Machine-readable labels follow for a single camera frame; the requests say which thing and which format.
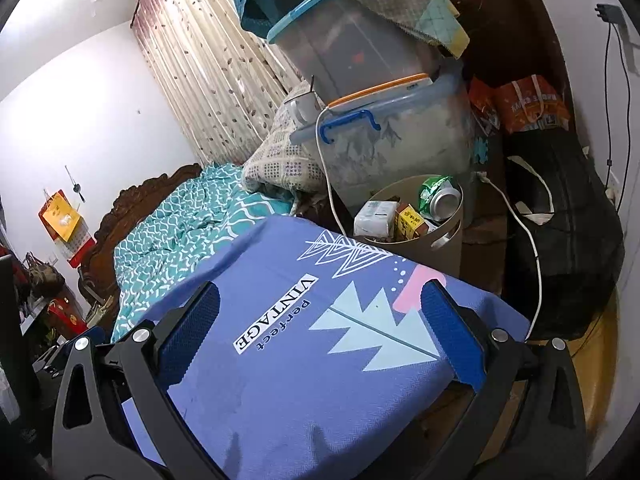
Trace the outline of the black bag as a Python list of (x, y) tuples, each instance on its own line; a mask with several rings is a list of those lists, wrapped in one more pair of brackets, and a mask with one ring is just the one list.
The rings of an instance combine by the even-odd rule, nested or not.
[(506, 224), (501, 298), (535, 339), (577, 339), (603, 311), (625, 249), (615, 207), (576, 134), (530, 130), (504, 139)]

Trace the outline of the teal patterned bed quilt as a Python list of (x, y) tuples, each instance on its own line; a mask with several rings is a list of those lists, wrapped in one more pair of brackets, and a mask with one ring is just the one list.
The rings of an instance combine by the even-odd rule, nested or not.
[(119, 340), (175, 284), (221, 252), (256, 223), (291, 213), (294, 195), (273, 188), (250, 192), (242, 168), (210, 165), (178, 185), (114, 249), (119, 310), (112, 339)]

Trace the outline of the beige plastic trash bin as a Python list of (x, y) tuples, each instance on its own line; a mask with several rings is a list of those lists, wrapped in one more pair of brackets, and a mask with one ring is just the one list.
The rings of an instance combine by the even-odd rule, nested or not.
[[(419, 174), (401, 179), (382, 188), (371, 196), (371, 200), (390, 200), (398, 197), (401, 202), (416, 208), (420, 187), (430, 177), (430, 174)], [(357, 240), (457, 278), (461, 264), (464, 194), (457, 183), (454, 187), (461, 193), (460, 204), (456, 212), (446, 221), (440, 222), (435, 229), (429, 228), (426, 233), (413, 240), (398, 238), (388, 242), (368, 236), (357, 236)]]

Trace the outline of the orange plastic bag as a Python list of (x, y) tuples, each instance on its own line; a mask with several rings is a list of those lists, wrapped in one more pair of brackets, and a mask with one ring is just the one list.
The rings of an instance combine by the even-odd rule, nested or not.
[(570, 128), (570, 112), (543, 76), (528, 76), (497, 88), (473, 78), (468, 96), (486, 133)]

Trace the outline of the blue patterned blanket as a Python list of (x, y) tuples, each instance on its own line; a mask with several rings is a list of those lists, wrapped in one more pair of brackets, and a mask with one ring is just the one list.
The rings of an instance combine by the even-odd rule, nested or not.
[(405, 479), (427, 458), (418, 419), (454, 379), (421, 311), (428, 281), (525, 337), (527, 318), (491, 292), (287, 216), (258, 222), (114, 335), (211, 282), (219, 314), (169, 395), (224, 472)]

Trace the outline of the carved wooden headboard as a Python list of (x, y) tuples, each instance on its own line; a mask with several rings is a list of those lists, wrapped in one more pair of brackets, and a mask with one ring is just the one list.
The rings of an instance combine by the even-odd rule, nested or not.
[(117, 294), (115, 247), (180, 184), (201, 172), (199, 164), (186, 165), (170, 176), (161, 174), (119, 192), (93, 235), (96, 244), (82, 257), (78, 269), (78, 289), (90, 306), (103, 304)]

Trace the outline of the upper teal-lid storage box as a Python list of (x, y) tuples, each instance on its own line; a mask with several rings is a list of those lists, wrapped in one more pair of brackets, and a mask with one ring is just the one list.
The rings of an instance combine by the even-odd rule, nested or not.
[(277, 46), (323, 102), (424, 73), (442, 56), (355, 0), (304, 0), (271, 27)]

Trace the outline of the green soda can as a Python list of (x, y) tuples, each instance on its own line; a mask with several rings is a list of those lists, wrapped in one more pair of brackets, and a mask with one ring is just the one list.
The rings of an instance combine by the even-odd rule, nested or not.
[(423, 181), (418, 195), (419, 212), (423, 217), (443, 222), (453, 216), (462, 201), (462, 194), (452, 177), (431, 176)]

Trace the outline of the beige patterned curtain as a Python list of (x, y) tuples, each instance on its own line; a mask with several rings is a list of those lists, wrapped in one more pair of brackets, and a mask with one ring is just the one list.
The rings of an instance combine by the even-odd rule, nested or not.
[(249, 159), (300, 81), (278, 48), (242, 29), (233, 0), (139, 0), (131, 29), (204, 165)]

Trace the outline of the cluttered storage shelf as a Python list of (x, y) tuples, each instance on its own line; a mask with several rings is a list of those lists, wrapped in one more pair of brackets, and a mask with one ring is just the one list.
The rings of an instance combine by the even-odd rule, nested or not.
[(27, 260), (23, 266), (1, 249), (1, 377), (22, 416), (41, 402), (37, 359), (58, 338), (71, 340), (87, 329), (62, 274), (33, 254)]

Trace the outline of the brown yellow medicine box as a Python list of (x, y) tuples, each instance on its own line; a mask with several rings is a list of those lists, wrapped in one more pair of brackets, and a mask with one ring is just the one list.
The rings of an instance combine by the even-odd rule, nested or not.
[(430, 227), (423, 217), (408, 203), (400, 202), (396, 210), (396, 236), (398, 240), (415, 240), (427, 234)]

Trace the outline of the large clear storage box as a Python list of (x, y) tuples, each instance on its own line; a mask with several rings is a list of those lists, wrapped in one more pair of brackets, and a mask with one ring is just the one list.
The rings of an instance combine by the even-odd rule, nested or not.
[(388, 99), (344, 112), (326, 112), (320, 126), (292, 133), (329, 171), (330, 185), (353, 214), (371, 196), (419, 174), (466, 178), (475, 122), (461, 65), (443, 67), (426, 86), (410, 84)]

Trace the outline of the white tissue pack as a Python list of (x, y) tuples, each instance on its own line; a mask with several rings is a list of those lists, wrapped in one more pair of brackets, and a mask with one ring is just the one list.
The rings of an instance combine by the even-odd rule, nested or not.
[(372, 240), (392, 240), (398, 203), (391, 200), (368, 200), (354, 219), (354, 235)]

